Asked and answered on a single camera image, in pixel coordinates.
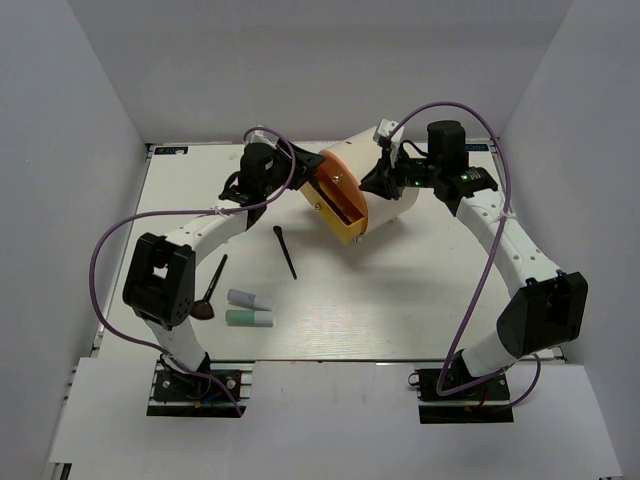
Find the black makeup brush wide head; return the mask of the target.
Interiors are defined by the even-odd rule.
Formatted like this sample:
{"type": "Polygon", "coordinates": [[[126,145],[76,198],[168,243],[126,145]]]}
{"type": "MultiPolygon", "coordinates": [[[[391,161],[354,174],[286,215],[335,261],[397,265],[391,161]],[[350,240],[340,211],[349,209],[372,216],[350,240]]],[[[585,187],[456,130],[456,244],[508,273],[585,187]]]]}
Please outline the black makeup brush wide head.
{"type": "Polygon", "coordinates": [[[314,190],[320,195],[320,197],[325,201],[328,207],[334,212],[334,214],[347,225],[351,224],[351,220],[344,214],[341,208],[322,190],[321,185],[313,180],[311,182],[314,190]]]}

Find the yellow organizer drawer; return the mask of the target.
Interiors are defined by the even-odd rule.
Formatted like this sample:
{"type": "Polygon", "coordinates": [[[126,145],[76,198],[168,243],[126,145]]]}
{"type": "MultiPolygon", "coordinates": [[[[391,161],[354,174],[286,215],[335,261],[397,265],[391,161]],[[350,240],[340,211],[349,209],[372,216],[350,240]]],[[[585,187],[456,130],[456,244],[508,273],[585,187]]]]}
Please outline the yellow organizer drawer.
{"type": "Polygon", "coordinates": [[[349,196],[329,178],[312,179],[300,192],[343,244],[365,233],[367,209],[360,194],[349,196]]]}

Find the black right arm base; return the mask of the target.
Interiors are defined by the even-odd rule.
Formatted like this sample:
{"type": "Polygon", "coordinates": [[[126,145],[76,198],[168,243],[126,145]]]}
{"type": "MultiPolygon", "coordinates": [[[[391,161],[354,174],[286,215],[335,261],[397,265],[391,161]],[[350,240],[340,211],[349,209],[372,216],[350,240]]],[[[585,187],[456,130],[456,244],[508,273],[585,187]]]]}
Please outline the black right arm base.
{"type": "Polygon", "coordinates": [[[512,423],[511,394],[505,372],[462,392],[436,392],[442,369],[438,362],[417,364],[407,383],[417,394],[419,420],[424,425],[512,423]]]}

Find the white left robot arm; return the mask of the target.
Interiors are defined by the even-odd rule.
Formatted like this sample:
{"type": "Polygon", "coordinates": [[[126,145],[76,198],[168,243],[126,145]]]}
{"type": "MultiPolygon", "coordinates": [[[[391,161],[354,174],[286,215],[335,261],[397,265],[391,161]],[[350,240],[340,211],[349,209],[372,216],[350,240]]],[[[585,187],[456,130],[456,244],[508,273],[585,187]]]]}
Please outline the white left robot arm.
{"type": "Polygon", "coordinates": [[[266,211],[265,202],[282,188],[298,190],[326,157],[280,141],[272,147],[244,147],[239,170],[226,180],[219,198],[236,203],[238,213],[214,209],[165,235],[146,233],[136,242],[123,301],[151,329],[170,366],[180,370],[177,387],[199,399],[211,387],[207,352],[198,342],[190,315],[196,267],[218,247],[250,229],[266,211]]]}

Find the cream round drawer organizer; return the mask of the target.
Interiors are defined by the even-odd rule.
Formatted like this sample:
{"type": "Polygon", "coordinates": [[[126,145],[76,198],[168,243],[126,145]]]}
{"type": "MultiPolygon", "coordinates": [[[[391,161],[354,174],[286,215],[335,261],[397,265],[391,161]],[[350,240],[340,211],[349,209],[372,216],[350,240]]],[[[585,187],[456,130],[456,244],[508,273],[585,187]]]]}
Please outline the cream round drawer organizer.
{"type": "Polygon", "coordinates": [[[418,198],[418,189],[394,179],[391,153],[378,137],[378,128],[371,127],[320,151],[318,187],[332,210],[327,222],[345,243],[397,218],[418,198]]]}

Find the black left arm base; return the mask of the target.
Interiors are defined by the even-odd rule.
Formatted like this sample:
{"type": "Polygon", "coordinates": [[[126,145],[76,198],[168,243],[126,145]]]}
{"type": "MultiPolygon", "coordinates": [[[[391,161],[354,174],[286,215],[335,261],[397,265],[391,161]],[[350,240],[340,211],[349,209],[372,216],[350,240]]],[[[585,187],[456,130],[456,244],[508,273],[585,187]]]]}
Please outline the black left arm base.
{"type": "MultiPolygon", "coordinates": [[[[238,407],[245,411],[251,393],[254,363],[210,365],[210,374],[221,381],[238,407]]],[[[156,362],[146,415],[150,417],[239,418],[220,386],[202,378],[189,379],[156,362]]]]}

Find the black makeup brush slim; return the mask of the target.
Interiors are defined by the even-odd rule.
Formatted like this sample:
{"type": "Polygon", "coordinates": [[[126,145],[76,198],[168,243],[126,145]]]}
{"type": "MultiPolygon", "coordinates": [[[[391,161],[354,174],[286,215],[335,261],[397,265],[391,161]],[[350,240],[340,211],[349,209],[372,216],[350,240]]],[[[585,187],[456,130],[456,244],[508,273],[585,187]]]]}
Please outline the black makeup brush slim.
{"type": "Polygon", "coordinates": [[[284,255],[285,261],[286,261],[286,263],[288,265],[288,268],[290,270],[290,273],[291,273],[293,279],[296,280],[298,278],[298,276],[297,276],[293,261],[291,259],[290,253],[288,251],[288,248],[287,248],[287,245],[286,245],[286,242],[285,242],[285,239],[284,239],[283,229],[279,225],[274,225],[273,226],[273,232],[274,232],[274,234],[276,235],[276,237],[278,239],[278,242],[280,244],[281,250],[283,252],[283,255],[284,255]]]}

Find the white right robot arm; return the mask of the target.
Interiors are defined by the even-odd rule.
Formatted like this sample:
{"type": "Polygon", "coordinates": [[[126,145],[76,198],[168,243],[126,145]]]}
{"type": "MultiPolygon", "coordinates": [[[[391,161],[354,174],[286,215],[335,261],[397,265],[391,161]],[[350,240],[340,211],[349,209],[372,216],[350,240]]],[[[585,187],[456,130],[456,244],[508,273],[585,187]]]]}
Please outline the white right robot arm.
{"type": "Polygon", "coordinates": [[[439,396],[477,397],[488,380],[521,358],[578,338],[588,283],[567,273],[529,237],[507,205],[507,192],[483,167],[469,161],[466,132],[455,120],[427,127],[427,149],[412,158],[403,128],[383,119],[373,139],[381,156],[359,185],[385,200],[409,188],[427,188],[484,248],[510,300],[494,329],[464,349],[451,347],[436,383],[439,396]]]}

